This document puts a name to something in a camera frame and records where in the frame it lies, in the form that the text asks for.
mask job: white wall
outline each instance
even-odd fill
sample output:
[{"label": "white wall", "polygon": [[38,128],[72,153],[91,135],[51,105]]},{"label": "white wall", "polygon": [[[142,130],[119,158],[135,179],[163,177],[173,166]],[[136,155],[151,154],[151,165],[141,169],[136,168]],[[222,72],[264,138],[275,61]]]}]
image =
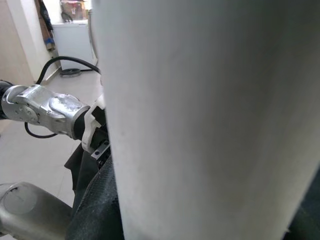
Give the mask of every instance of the white wall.
[{"label": "white wall", "polygon": [[0,0],[0,79],[31,85],[33,76],[6,0]]},{"label": "white wall", "polygon": [[52,24],[62,23],[60,0],[43,0]]},{"label": "white wall", "polygon": [[[52,55],[47,51],[42,37],[35,2],[34,0],[9,0],[7,3],[33,80],[36,81],[43,66]],[[56,69],[55,64],[51,65],[44,78],[48,78]]]}]

